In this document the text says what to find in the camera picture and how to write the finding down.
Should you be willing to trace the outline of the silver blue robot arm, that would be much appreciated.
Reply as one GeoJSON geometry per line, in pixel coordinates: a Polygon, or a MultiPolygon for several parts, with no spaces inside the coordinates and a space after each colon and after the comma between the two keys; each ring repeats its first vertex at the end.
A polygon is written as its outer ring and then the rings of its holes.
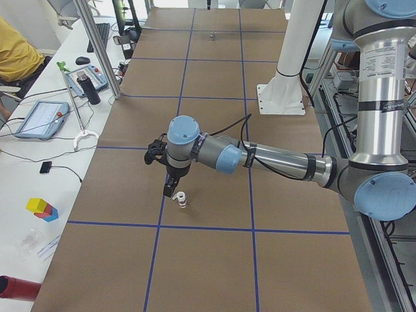
{"type": "Polygon", "coordinates": [[[243,165],[316,182],[370,218],[402,218],[415,206],[415,182],[400,152],[406,45],[414,34],[414,1],[337,1],[332,35],[353,40],[360,50],[355,153],[340,159],[215,137],[201,132],[194,118],[178,116],[163,144],[164,195],[173,196],[194,161],[225,174],[243,165]]]}

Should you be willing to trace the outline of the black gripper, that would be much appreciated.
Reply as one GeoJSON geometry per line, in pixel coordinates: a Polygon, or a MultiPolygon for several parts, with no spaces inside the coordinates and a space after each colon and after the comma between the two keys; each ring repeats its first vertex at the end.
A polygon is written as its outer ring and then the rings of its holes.
{"type": "Polygon", "coordinates": [[[168,182],[164,185],[163,194],[166,197],[172,197],[174,194],[175,186],[179,183],[179,180],[186,176],[189,172],[189,166],[183,167],[183,168],[176,168],[172,165],[168,165],[166,167],[166,170],[168,172],[168,182]]]}

